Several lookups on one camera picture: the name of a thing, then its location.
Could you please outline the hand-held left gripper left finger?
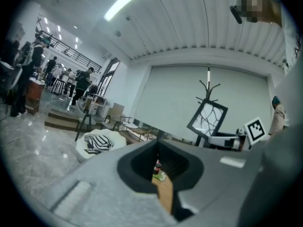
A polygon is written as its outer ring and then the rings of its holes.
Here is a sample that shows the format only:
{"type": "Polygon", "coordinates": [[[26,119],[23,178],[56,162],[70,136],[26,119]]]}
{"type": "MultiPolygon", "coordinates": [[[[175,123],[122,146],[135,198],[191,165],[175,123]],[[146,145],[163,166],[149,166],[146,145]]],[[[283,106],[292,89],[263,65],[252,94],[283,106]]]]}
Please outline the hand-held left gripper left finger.
{"type": "Polygon", "coordinates": [[[177,221],[155,193],[135,192],[120,178],[121,157],[141,149],[136,143],[98,154],[51,184],[41,202],[76,227],[170,227],[177,221]]]}

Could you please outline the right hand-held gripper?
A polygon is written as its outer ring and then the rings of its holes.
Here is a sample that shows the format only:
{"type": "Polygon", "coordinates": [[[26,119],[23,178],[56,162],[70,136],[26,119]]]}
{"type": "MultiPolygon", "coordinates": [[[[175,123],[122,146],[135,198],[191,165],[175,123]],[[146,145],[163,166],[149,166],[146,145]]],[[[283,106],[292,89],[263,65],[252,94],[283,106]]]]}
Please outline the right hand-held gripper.
{"type": "Polygon", "coordinates": [[[207,142],[222,148],[234,150],[251,150],[252,146],[262,141],[267,136],[260,117],[257,117],[244,124],[236,130],[236,134],[220,133],[210,136],[207,142]]]}

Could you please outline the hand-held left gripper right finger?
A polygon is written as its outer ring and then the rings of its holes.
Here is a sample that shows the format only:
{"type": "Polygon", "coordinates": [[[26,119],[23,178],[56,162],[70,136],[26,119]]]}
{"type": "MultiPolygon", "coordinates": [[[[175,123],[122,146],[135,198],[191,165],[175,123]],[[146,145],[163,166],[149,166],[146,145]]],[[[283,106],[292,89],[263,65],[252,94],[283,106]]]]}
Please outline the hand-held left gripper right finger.
{"type": "Polygon", "coordinates": [[[161,221],[222,220],[217,210],[202,214],[220,200],[227,200],[233,211],[230,221],[243,203],[260,165],[264,142],[251,151],[226,151],[199,148],[187,144],[159,140],[157,151],[162,169],[172,184],[171,211],[158,207],[161,221]]]}

